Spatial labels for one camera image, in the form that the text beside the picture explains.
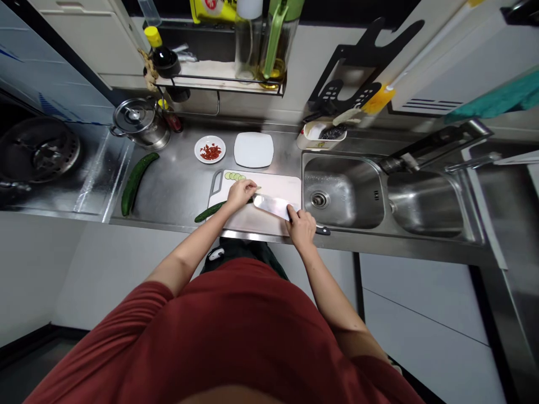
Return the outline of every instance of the wall shelf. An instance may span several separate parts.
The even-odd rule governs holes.
[[[199,90],[219,90],[233,93],[277,95],[282,97],[285,89],[283,83],[277,83],[276,89],[265,89],[260,80],[237,79],[234,74],[234,62],[182,62],[181,73],[172,79],[159,77],[158,87],[186,87]]]

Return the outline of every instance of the kitchen knife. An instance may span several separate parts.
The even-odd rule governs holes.
[[[267,212],[270,212],[274,214],[275,216],[279,216],[280,218],[283,218],[286,221],[291,222],[290,216],[288,215],[288,205],[292,205],[294,210],[297,212],[300,207],[297,205],[288,202],[285,199],[281,198],[273,198],[268,195],[262,195],[262,194],[254,194],[253,197],[253,204],[262,210],[265,210]],[[323,236],[329,236],[331,234],[330,230],[327,227],[316,225],[316,234],[323,235]]]

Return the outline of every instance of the small white bowl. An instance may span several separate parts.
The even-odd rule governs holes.
[[[213,144],[215,144],[215,146],[219,146],[221,148],[221,154],[215,160],[205,160],[205,159],[203,159],[202,156],[201,156],[202,152],[200,151],[200,149],[204,148],[206,145],[208,145],[209,147],[212,147]],[[219,160],[221,160],[225,156],[225,153],[226,153],[225,142],[223,142],[223,140],[220,137],[217,137],[217,136],[201,137],[198,140],[197,144],[195,144],[195,156],[197,156],[199,161],[203,162],[204,164],[217,163]]]

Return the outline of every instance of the hand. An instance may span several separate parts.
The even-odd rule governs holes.
[[[256,191],[257,184],[254,181],[236,181],[236,183],[230,187],[229,197],[223,207],[229,209],[231,214],[236,213],[245,206],[249,198],[251,198]]]
[[[292,205],[288,205],[287,208],[292,223],[289,221],[285,221],[285,223],[292,243],[299,252],[311,246],[314,247],[313,238],[316,231],[316,220],[309,212],[304,212],[300,209],[296,213]]]

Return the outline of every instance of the metal rack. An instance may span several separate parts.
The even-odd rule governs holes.
[[[176,77],[182,77],[185,79],[201,79],[201,80],[221,80],[221,81],[233,81],[233,82],[243,82],[248,84],[260,84],[260,83],[266,83],[266,84],[276,84],[277,90],[268,90],[260,91],[260,92],[254,92],[254,91],[238,91],[238,90],[226,90],[226,89],[212,89],[212,88],[201,88],[196,86],[190,86],[190,85],[177,85],[174,82],[174,78]],[[158,84],[156,83],[155,86],[159,90],[159,93],[161,94],[161,99],[163,105],[165,104],[165,96],[163,93],[163,88],[188,88],[188,89],[195,89],[195,90],[210,90],[215,91],[217,93],[217,110],[215,113],[197,113],[197,112],[168,112],[168,113],[174,113],[176,115],[190,115],[190,116],[217,116],[219,115],[219,112],[221,110],[221,94],[220,91],[229,91],[232,93],[243,93],[243,94],[263,94],[263,95],[278,95],[280,97],[284,96],[284,82],[278,82],[278,81],[272,81],[272,80],[248,80],[248,79],[229,79],[226,77],[212,77],[212,76],[193,76],[193,75],[176,75],[173,76],[170,80],[171,84]]]
[[[262,84],[262,83],[265,83],[265,84],[275,84],[277,85],[277,89],[276,90],[263,90],[261,89],[260,91],[242,91],[242,90],[236,90],[236,89],[226,89],[226,88],[204,88],[203,86],[197,86],[197,85],[193,85],[193,84],[177,84],[174,82],[174,79],[176,78],[179,78],[179,79],[194,79],[194,80],[215,80],[215,81],[230,81],[230,82],[240,82],[240,83],[246,83],[246,84]],[[278,82],[278,81],[272,81],[272,80],[248,80],[248,79],[236,79],[236,78],[230,78],[230,77],[214,77],[214,76],[196,76],[196,75],[183,75],[183,74],[179,74],[179,75],[176,75],[174,77],[172,77],[171,79],[163,79],[161,77],[161,80],[164,81],[164,80],[170,80],[170,84],[164,84],[162,82],[157,82],[155,84],[155,86],[157,88],[160,88],[160,87],[164,87],[164,88],[167,88],[167,87],[182,87],[182,88],[189,88],[189,89],[195,89],[195,90],[219,90],[219,91],[229,91],[229,92],[232,92],[232,93],[244,93],[244,94],[262,94],[262,95],[273,95],[273,96],[279,96],[279,97],[283,97],[285,95],[285,92],[284,92],[284,82]]]

